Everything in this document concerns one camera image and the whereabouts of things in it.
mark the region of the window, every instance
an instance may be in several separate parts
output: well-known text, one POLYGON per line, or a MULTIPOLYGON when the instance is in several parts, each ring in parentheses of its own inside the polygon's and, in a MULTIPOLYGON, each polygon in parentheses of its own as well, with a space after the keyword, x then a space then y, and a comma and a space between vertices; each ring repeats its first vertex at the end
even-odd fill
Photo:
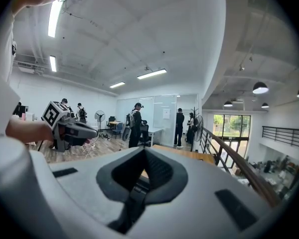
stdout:
POLYGON ((243 116, 241 136, 242 137, 249 137, 249 131, 250 131, 250 116, 243 116))
MULTIPOLYGON (((213 134, 221 138, 227 145, 244 158, 249 140, 250 122, 251 116, 214 115, 213 134)), ((215 140, 212 140, 212 145, 216 150, 220 149, 220 146, 215 140)), ((235 165, 233 159, 224 149, 222 149, 221 159, 228 168, 232 168, 235 165)))
POLYGON ((223 136, 239 137, 241 128, 241 116, 225 115, 223 136))

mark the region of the vr controller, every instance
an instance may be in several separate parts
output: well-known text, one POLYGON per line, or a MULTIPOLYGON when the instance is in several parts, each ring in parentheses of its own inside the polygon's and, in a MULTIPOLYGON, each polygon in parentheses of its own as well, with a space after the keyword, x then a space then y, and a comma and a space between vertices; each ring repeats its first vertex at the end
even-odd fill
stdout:
POLYGON ((60 102, 51 101, 41 118, 52 129, 55 150, 59 152, 69 146, 82 146, 87 139, 98 136, 92 127, 76 122, 74 113, 60 102))

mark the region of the black shirt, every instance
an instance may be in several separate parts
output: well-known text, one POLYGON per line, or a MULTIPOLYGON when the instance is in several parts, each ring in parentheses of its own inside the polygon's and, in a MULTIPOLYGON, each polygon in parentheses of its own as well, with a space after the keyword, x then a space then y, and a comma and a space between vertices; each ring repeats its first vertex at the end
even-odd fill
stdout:
POLYGON ((142 123, 141 113, 139 111, 137 111, 133 114, 133 117, 134 117, 134 126, 133 127, 135 127, 135 129, 137 129, 137 130, 141 130, 140 129, 140 126, 142 123))
POLYGON ((177 128, 183 128, 183 122, 184 122, 184 115, 177 113, 176 114, 176 124, 177 124, 177 128))

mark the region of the metal railing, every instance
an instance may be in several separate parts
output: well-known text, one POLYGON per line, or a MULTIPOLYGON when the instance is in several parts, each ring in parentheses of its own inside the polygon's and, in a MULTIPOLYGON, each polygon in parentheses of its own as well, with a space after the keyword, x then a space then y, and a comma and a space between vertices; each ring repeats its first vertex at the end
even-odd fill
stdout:
POLYGON ((299 129, 263 126, 262 137, 299 147, 299 129))
POLYGON ((213 155, 216 165, 221 162, 226 172, 229 172, 225 161, 221 158, 223 150, 226 151, 227 154, 233 159, 233 162, 236 163, 241 173, 246 177, 246 179, 248 179, 254 190, 258 192, 258 194, 263 197, 271 207, 276 206, 280 202, 278 195, 274 192, 269 183, 265 181, 262 176, 258 175, 256 170, 242 156, 240 156, 230 146, 225 144, 218 136, 215 136, 206 128, 203 130, 200 145, 202 147, 203 153, 209 153, 213 155), (217 150, 217 148, 212 144, 212 140, 215 140, 219 145, 219 150, 217 150))

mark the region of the black pants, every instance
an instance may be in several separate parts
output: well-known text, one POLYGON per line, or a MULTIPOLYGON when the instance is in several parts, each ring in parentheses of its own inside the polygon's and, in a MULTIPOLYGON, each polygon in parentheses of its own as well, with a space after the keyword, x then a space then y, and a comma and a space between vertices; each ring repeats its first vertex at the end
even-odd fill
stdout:
POLYGON ((131 136, 130 136, 130 142, 129 142, 129 148, 132 147, 137 147, 139 140, 141 136, 141 131, 136 130, 135 127, 133 126, 131 128, 131 136))
POLYGON ((187 131, 187 142, 190 144, 193 142, 193 129, 191 126, 188 127, 187 131))
POLYGON ((174 144, 177 146, 181 146, 181 136, 183 135, 183 128, 182 127, 177 127, 175 131, 175 140, 174 144))
POLYGON ((85 118, 80 118, 80 122, 85 123, 86 124, 86 119, 85 118))

